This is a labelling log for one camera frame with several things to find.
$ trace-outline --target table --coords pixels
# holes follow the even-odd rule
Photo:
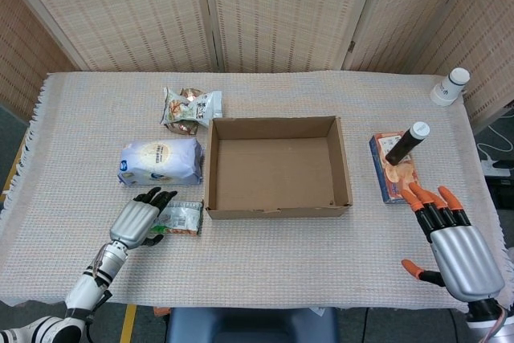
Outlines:
[[[0,215],[0,300],[62,300],[123,205],[145,188],[117,183],[120,151],[135,139],[178,137],[159,125],[163,87],[223,91],[225,116],[338,115],[353,207],[340,218],[213,221],[199,238],[172,235],[129,252],[113,300],[154,306],[308,306],[464,309],[444,289],[412,279],[410,258],[436,268],[407,206],[381,201],[368,141],[372,134],[427,121],[414,150],[427,189],[449,186],[483,232],[513,300],[512,263],[481,175],[462,101],[430,102],[436,76],[354,71],[294,74],[75,72],[50,75],[27,137],[20,176]],[[206,130],[198,132],[206,143]],[[200,200],[203,186],[178,187]]]

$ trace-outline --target floor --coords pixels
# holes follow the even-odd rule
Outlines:
[[[493,128],[514,140],[514,118],[498,120],[493,124]],[[2,139],[0,141],[0,186],[3,186],[2,179],[5,179],[9,171],[25,129],[26,126],[23,123],[13,120],[8,112],[0,108],[0,138]],[[479,133],[476,140],[501,149],[506,149],[507,146],[506,142],[490,129]],[[514,159],[514,152],[502,153],[493,149],[487,149],[487,152],[495,160],[500,157]],[[498,215],[504,229],[507,247],[514,247],[514,210],[498,210]],[[120,341],[125,309],[124,304],[114,303],[107,303],[99,309],[96,321],[91,328],[95,343]],[[42,316],[62,316],[64,312],[64,304],[27,302],[11,308],[0,302],[0,330],[27,325]],[[398,341],[467,343],[473,341],[465,324],[464,315],[448,309],[420,311],[391,308],[341,309],[338,311],[338,322],[341,343]],[[165,329],[163,318],[155,317],[152,308],[138,306],[131,342],[164,342]]]

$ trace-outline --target robotic hand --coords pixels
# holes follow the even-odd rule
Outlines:
[[[446,287],[467,302],[467,325],[480,343],[514,342],[514,316],[495,300],[505,282],[480,231],[473,227],[459,200],[444,186],[446,200],[410,183],[403,198],[416,214],[430,243],[440,272],[425,271],[404,259],[403,267],[416,279]]]
[[[177,195],[153,188],[129,201],[111,228],[111,242],[102,246],[92,264],[66,297],[66,316],[44,317],[20,329],[0,331],[0,343],[79,343],[84,330],[88,340],[89,325],[95,311],[112,296],[108,287],[127,259],[127,250],[140,245],[149,247],[163,236],[147,239],[153,220]]]

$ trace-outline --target tablecloth fringe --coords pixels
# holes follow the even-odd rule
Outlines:
[[[44,80],[43,86],[38,96],[38,103],[34,107],[34,115],[30,121],[28,132],[24,138],[25,145],[22,148],[22,156],[19,163],[16,165],[16,174],[10,181],[9,189],[3,193],[6,195],[6,200],[3,203],[4,209],[0,211],[0,237],[4,231],[7,223],[7,218],[10,216],[11,208],[18,200],[18,196],[22,189],[23,179],[26,177],[27,170],[34,160],[34,152],[31,152],[35,143],[39,139],[39,128],[43,122],[48,103],[48,79]]]

